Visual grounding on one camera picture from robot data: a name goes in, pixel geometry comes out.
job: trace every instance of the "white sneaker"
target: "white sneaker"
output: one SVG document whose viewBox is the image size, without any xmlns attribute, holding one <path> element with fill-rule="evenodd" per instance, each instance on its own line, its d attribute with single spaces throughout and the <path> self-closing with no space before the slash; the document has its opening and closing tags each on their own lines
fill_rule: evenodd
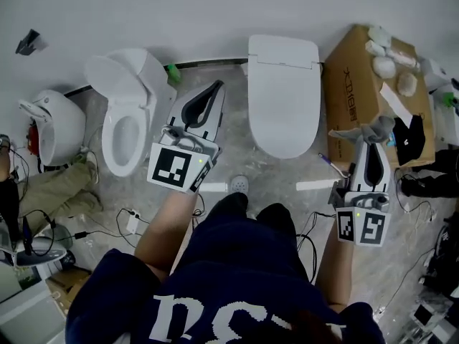
<svg viewBox="0 0 459 344">
<path fill-rule="evenodd" d="M 231 180 L 229 185 L 229 193 L 234 194 L 235 192 L 241 192 L 244 195 L 249 194 L 249 180 L 243 175 L 238 175 Z"/>
<path fill-rule="evenodd" d="M 95 154 L 92 151 L 88 151 L 86 153 L 86 162 L 91 163 L 93 165 L 93 168 L 94 168 L 94 171 L 95 171 L 94 184 L 99 183 L 98 159 L 95 157 Z"/>
</svg>

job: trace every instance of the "trousers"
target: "trousers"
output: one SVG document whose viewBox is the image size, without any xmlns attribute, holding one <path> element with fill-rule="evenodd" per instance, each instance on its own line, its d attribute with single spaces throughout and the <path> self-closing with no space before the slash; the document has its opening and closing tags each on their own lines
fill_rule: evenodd
<svg viewBox="0 0 459 344">
<path fill-rule="evenodd" d="M 102 204 L 93 193 L 86 191 L 95 179 L 95 171 L 89 163 L 74 163 L 69 168 L 40 173 L 29 180 L 18 183 L 19 228 L 22 230 L 21 216 L 36 210 L 43 210 L 51 220 L 58 216 L 75 216 L 82 213 L 102 211 Z M 27 216 L 32 235 L 47 226 L 41 212 Z"/>
<path fill-rule="evenodd" d="M 208 219 L 218 215 L 247 217 L 249 200 L 243 193 L 236 192 L 224 197 L 209 212 Z M 296 230 L 290 212 L 280 203 L 264 208 L 256 217 L 256 222 L 269 226 L 286 235 L 296 246 Z"/>
</svg>

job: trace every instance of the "smart toilet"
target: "smart toilet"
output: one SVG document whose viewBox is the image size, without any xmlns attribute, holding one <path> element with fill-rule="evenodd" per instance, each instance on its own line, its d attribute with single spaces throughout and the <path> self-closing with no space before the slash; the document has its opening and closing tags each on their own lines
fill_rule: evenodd
<svg viewBox="0 0 459 344">
<path fill-rule="evenodd" d="M 37 124 L 43 165 L 62 166 L 80 151 L 86 116 L 63 94 L 43 90 L 32 102 L 20 100 L 19 108 Z"/>
<path fill-rule="evenodd" d="M 281 159 L 305 153 L 316 137 L 321 110 L 317 46 L 302 39 L 251 36 L 248 85 L 257 146 Z"/>
<path fill-rule="evenodd" d="M 85 66 L 91 86 L 108 99 L 102 152 L 116 176 L 131 175 L 146 159 L 166 123 L 176 91 L 161 63 L 146 49 L 122 49 L 91 57 Z"/>
</svg>

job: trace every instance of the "red component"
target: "red component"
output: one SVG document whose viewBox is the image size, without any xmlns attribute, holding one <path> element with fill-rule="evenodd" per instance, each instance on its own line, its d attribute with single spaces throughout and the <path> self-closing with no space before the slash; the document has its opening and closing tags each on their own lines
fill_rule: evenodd
<svg viewBox="0 0 459 344">
<path fill-rule="evenodd" d="M 36 123 L 30 125 L 27 139 L 27 149 L 29 149 L 29 152 L 32 153 L 34 156 L 38 156 L 38 128 Z"/>
</svg>

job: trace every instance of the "cable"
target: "cable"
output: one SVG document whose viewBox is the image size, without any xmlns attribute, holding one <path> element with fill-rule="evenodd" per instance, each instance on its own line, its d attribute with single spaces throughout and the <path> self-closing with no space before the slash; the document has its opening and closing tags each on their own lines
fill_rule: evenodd
<svg viewBox="0 0 459 344">
<path fill-rule="evenodd" d="M 389 302 L 387 303 L 385 310 L 387 310 L 387 308 L 389 307 L 389 305 L 392 303 L 392 300 L 395 298 L 395 296 L 396 296 L 397 293 L 399 292 L 399 290 L 400 290 L 400 288 L 402 287 L 403 282 L 404 282 L 404 280 L 406 279 L 406 277 L 408 276 L 408 274 L 416 267 L 417 263 L 422 259 L 422 257 L 425 256 L 426 254 L 428 254 L 429 252 L 431 252 L 432 250 L 434 250 L 434 249 L 429 249 L 429 251 L 426 251 L 426 252 L 424 252 L 423 254 L 421 254 L 421 255 L 417 258 L 415 264 L 414 264 L 412 267 L 410 267 L 410 269 L 405 273 L 405 275 L 404 275 L 403 278 L 402 278 L 402 281 L 400 282 L 399 287 L 397 288 L 397 290 L 395 291 L 395 293 L 392 295 L 391 299 L 390 299 Z"/>
<path fill-rule="evenodd" d="M 111 230 L 109 230 L 109 228 L 107 228 L 106 226 L 104 226 L 104 225 L 103 225 L 102 223 L 100 223 L 99 221 L 96 221 L 93 217 L 91 217 L 91 216 L 89 216 L 89 215 L 87 215 L 87 214 L 85 214 L 85 215 L 86 215 L 87 218 L 91 219 L 94 223 L 99 224 L 102 228 L 107 229 L 107 231 L 109 231 L 109 232 L 112 232 Z"/>
<path fill-rule="evenodd" d="M 49 244 L 49 248 L 48 250 L 44 253 L 44 254 L 38 254 L 35 250 L 34 250 L 34 247 L 32 245 L 32 240 L 33 240 L 33 236 L 30 234 L 30 230 L 29 232 L 26 234 L 25 233 L 25 226 L 27 225 L 27 228 L 28 227 L 28 223 L 27 223 L 27 216 L 32 214 L 32 213 L 35 213 L 36 211 L 39 211 L 40 213 L 43 214 L 44 218 L 46 219 L 46 221 L 49 223 L 49 225 L 51 226 L 51 232 L 52 232 L 52 237 L 51 237 L 51 243 Z M 26 218 L 23 220 L 24 224 L 23 224 L 23 232 L 24 232 L 24 245 L 26 244 L 26 242 L 29 242 L 29 245 L 30 245 L 30 249 L 31 251 L 37 255 L 38 257 L 43 257 L 43 256 L 46 256 L 49 251 L 51 251 L 51 248 L 52 248 L 52 245 L 54 244 L 55 242 L 55 227 L 56 227 L 56 223 L 54 221 L 51 221 L 51 218 L 49 217 L 49 215 L 47 213 L 45 213 L 43 210 L 41 209 L 34 209 L 34 210 L 31 210 L 29 211 L 28 213 L 20 216 L 19 218 Z"/>
<path fill-rule="evenodd" d="M 206 214 L 206 204 L 204 203 L 204 199 L 202 198 L 201 194 L 198 193 L 198 196 L 200 197 L 201 199 L 201 202 L 202 202 L 202 210 L 199 209 L 199 208 L 196 208 L 194 211 L 193 211 L 193 214 L 191 215 L 191 227 L 192 229 L 194 230 L 199 222 L 198 222 L 198 218 L 204 216 Z"/>
<path fill-rule="evenodd" d="M 399 205 L 400 205 L 400 208 L 402 208 L 402 210 L 405 212 L 405 213 L 411 213 L 412 211 L 415 211 L 416 209 L 420 208 L 423 204 L 427 204 L 430 208 L 430 221 L 432 221 L 433 219 L 433 208 L 432 208 L 432 204 L 430 203 L 430 201 L 428 200 L 424 200 L 424 201 L 421 201 L 416 207 L 414 207 L 413 209 L 410 209 L 410 210 L 406 210 L 403 205 L 402 205 L 402 202 L 400 201 L 400 197 L 399 197 L 399 192 L 398 192 L 398 185 L 400 182 L 402 182 L 403 179 L 407 178 L 407 177 L 411 177 L 412 180 L 414 181 L 417 181 L 419 182 L 415 177 L 411 176 L 411 175 L 403 175 L 402 177 L 400 177 L 398 180 L 397 180 L 397 171 L 401 171 L 400 168 L 398 168 L 397 170 L 395 170 L 394 172 L 394 179 L 395 179 L 395 196 L 397 197 L 397 200 L 399 202 Z"/>
<path fill-rule="evenodd" d="M 316 226 L 316 224 L 317 224 L 317 216 L 319 216 L 319 215 L 320 216 L 325 216 L 326 218 L 335 218 L 336 217 L 336 214 L 324 214 L 324 213 L 319 213 L 318 211 L 313 211 L 311 214 L 309 214 L 308 220 L 306 221 L 301 233 L 296 235 L 297 237 L 303 238 L 298 243 L 298 247 L 297 247 L 298 252 L 300 251 L 301 247 L 303 246 L 303 243 L 304 243 L 305 239 L 307 239 L 311 243 L 311 246 L 313 247 L 313 274 L 312 274 L 312 278 L 310 279 L 310 282 L 314 281 L 314 278 L 316 277 L 316 273 L 317 273 L 317 249 L 316 249 L 316 245 L 314 244 L 313 240 L 309 237 L 309 234 L 314 229 L 314 227 Z M 308 226 L 308 223 L 309 223 L 309 220 L 311 219 L 311 217 L 313 217 L 312 226 L 308 230 L 308 232 L 306 234 L 304 234 L 304 231 L 305 231 L 306 227 Z"/>
<path fill-rule="evenodd" d="M 70 238 L 82 239 L 82 238 L 85 238 L 86 236 L 88 236 L 89 234 L 94 234 L 94 233 L 104 233 L 104 234 L 107 234 L 108 236 L 112 236 L 112 237 L 115 237 L 115 238 L 121 238 L 121 237 L 126 237 L 126 236 L 132 236 L 132 234 L 123 234 L 123 235 L 117 236 L 117 235 L 115 235 L 115 234 L 107 233 L 107 232 L 105 232 L 105 231 L 92 231 L 92 232 L 83 231 L 83 232 L 75 233 L 75 234 L 73 234 L 72 236 L 68 236 L 68 237 L 65 237 L 65 238 L 58 239 L 56 242 L 64 241 L 64 240 L 70 239 Z"/>
<path fill-rule="evenodd" d="M 44 254 L 38 254 L 38 253 L 34 250 L 34 247 L 32 246 L 32 244 L 30 245 L 31 250 L 32 250 L 32 251 L 34 252 L 34 254 L 37 255 L 38 257 L 46 256 L 46 255 L 49 254 L 49 251 L 51 251 L 52 245 L 53 245 L 54 242 L 55 242 L 55 229 L 54 229 L 54 228 L 51 228 L 51 232 L 52 232 L 51 243 L 49 244 L 48 250 L 47 250 Z"/>
<path fill-rule="evenodd" d="M 21 201 L 24 199 L 24 197 L 26 196 L 27 188 L 29 187 L 29 172 L 30 172 L 30 167 L 29 167 L 29 164 L 27 163 L 27 161 L 26 161 L 24 158 L 22 158 L 21 155 L 19 155 L 19 154 L 18 154 L 15 150 L 13 150 L 13 149 L 11 149 L 11 151 L 13 152 L 14 155 L 16 155 L 16 156 L 18 156 L 18 157 L 21 158 L 21 166 L 22 166 L 22 170 L 24 171 L 24 176 L 25 176 L 25 179 L 26 179 L 24 188 L 23 188 L 23 190 L 22 190 L 22 197 L 21 197 L 20 200 L 19 200 L 19 202 L 21 202 Z M 24 167 L 24 164 L 22 163 L 23 161 L 24 161 L 24 162 L 26 163 L 26 165 L 27 165 L 27 172 L 26 172 L 26 168 Z"/>
<path fill-rule="evenodd" d="M 120 211 L 118 212 L 118 214 L 116 215 L 116 225 L 118 226 L 118 231 L 120 232 L 119 237 L 123 237 L 124 240 L 125 240 L 126 242 L 128 242 L 128 244 L 129 244 L 130 246 L 136 248 L 133 244 L 131 244 L 131 243 L 129 242 L 129 240 L 126 238 L 126 236 L 125 236 L 124 234 L 121 233 L 120 222 L 119 222 L 119 220 L 118 220 L 118 217 L 120 216 L 120 214 L 121 214 L 122 211 L 127 211 L 130 215 L 132 215 L 132 214 L 131 214 L 132 211 L 129 210 L 129 209 L 126 209 L 126 208 L 121 208 Z"/>
</svg>

